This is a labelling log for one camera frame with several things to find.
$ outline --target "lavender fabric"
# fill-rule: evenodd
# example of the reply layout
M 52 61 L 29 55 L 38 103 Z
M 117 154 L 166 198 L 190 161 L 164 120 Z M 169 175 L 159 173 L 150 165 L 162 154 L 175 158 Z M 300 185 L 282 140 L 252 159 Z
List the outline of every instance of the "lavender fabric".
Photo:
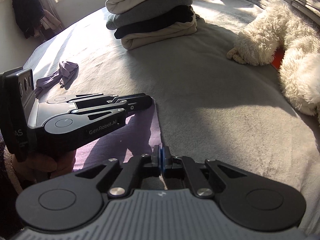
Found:
M 39 78 L 36 81 L 36 98 L 38 98 L 38 96 L 44 89 L 50 89 L 58 83 L 60 83 L 61 87 L 63 88 L 74 76 L 78 67 L 79 65 L 77 63 L 73 63 L 70 61 L 59 62 L 59 69 L 56 72 L 54 72 L 50 76 Z
M 150 108 L 127 117 L 124 127 L 79 148 L 74 170 L 110 158 L 117 158 L 120 163 L 127 162 L 132 156 L 151 154 L 155 145 L 162 147 L 156 104 L 153 101 Z

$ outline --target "bedspread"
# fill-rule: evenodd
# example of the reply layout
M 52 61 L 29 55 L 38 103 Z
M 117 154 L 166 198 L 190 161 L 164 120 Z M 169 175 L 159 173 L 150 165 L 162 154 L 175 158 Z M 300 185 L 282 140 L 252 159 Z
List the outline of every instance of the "bedspread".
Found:
M 201 18 L 189 36 L 127 51 L 106 28 L 103 8 L 42 44 L 24 65 L 35 80 L 63 60 L 79 70 L 40 101 L 65 93 L 144 92 L 157 102 L 162 141 L 172 154 L 216 158 L 295 187 L 307 201 L 300 228 L 320 233 L 317 120 L 292 109 L 271 65 L 240 65 L 225 56 L 262 9 L 246 0 L 193 1 Z

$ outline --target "folded gray sweater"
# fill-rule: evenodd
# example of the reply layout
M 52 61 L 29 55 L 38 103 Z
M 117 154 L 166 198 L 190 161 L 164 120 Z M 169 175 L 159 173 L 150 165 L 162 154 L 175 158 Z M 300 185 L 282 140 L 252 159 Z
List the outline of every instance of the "folded gray sweater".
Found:
M 190 6 L 191 4 L 192 0 L 145 0 L 122 14 L 110 14 L 107 20 L 107 28 L 115 30 L 125 25 L 158 17 L 176 6 Z

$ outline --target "white fur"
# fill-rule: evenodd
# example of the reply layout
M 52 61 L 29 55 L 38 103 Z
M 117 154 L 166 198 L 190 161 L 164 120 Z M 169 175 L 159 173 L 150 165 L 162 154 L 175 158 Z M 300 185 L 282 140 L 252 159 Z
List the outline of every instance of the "white fur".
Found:
M 277 48 L 284 58 L 279 70 L 283 95 L 304 114 L 320 122 L 320 39 L 318 26 L 283 2 L 271 4 L 238 34 L 227 58 L 251 65 L 270 64 Z

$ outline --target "white wall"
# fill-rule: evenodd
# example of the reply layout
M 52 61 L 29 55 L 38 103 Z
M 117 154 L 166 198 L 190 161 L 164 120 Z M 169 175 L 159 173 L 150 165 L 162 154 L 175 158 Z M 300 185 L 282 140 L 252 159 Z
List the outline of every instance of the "white wall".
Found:
M 87 15 L 103 8 L 106 0 L 60 0 L 56 11 L 64 27 L 81 20 Z
M 16 24 L 11 0 L 0 2 L 0 72 L 25 64 L 41 44 L 35 38 L 26 39 Z

